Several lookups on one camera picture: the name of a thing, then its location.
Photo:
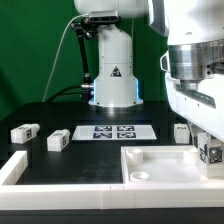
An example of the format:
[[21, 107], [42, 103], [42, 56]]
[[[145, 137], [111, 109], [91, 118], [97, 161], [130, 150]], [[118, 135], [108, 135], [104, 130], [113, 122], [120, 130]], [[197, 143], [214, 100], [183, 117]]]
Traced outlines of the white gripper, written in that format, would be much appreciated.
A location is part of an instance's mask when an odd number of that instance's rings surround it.
[[224, 142], [224, 75], [215, 74], [198, 84], [197, 93], [204, 100], [177, 91], [175, 85], [180, 81], [168, 72], [165, 73], [165, 83], [171, 109], [189, 121], [192, 144], [198, 146], [201, 129]]

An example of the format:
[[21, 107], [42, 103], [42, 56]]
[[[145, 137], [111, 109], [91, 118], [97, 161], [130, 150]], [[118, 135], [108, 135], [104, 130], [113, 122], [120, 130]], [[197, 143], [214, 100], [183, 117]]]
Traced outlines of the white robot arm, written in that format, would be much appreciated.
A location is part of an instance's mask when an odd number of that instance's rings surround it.
[[132, 72], [132, 39], [115, 23], [147, 15], [149, 26], [168, 38], [160, 66], [172, 110], [224, 142], [224, 0], [74, 0], [74, 5], [83, 23], [98, 30], [92, 105], [141, 102]]

